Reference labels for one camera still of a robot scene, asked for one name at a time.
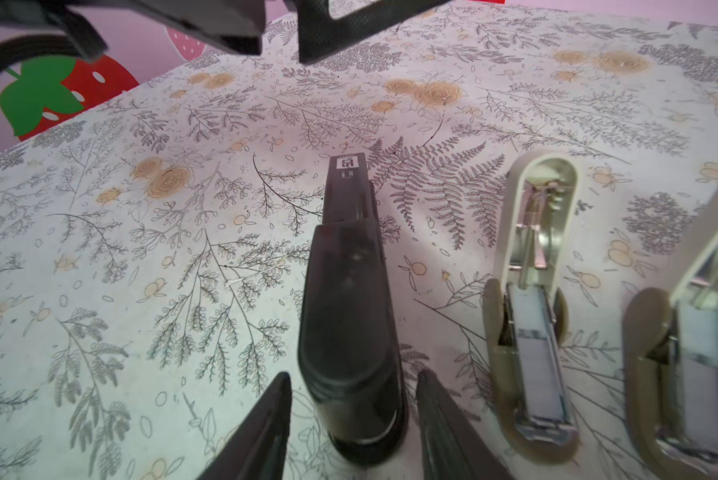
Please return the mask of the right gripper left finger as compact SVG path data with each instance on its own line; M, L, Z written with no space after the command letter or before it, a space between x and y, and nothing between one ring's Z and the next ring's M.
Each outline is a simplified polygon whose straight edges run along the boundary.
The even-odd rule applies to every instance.
M199 479L282 479L291 407L291 378L280 372Z

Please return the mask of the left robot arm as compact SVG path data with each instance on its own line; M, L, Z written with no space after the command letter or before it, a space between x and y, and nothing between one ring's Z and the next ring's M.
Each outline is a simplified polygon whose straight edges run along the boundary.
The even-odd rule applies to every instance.
M375 34L440 6L439 0L373 1L342 17L328 0L289 1L297 14L299 60L319 62ZM0 1L0 26L25 35L0 43L0 73L46 56L97 61L108 46L80 13L76 1ZM266 28L262 1L103 0L96 8L134 11L230 54L258 56Z

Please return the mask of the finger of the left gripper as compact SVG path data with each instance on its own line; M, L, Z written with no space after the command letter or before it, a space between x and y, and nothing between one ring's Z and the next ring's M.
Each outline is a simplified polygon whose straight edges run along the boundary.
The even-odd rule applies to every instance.
M299 61L312 65L445 3L445 0L374 1L333 18L327 0L290 1L289 10L297 13Z
M141 0L127 7L227 53L262 53L263 0Z

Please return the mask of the black stapler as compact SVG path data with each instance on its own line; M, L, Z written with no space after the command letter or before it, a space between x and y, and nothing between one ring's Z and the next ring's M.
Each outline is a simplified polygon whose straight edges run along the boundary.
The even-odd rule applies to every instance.
M386 461L404 437L408 407L375 190L362 153L329 160L297 358L338 453L360 466Z

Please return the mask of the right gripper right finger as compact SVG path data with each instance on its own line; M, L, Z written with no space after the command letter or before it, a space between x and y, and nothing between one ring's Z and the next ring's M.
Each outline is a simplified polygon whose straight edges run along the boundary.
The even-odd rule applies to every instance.
M512 478L430 370L418 374L416 402L426 480Z

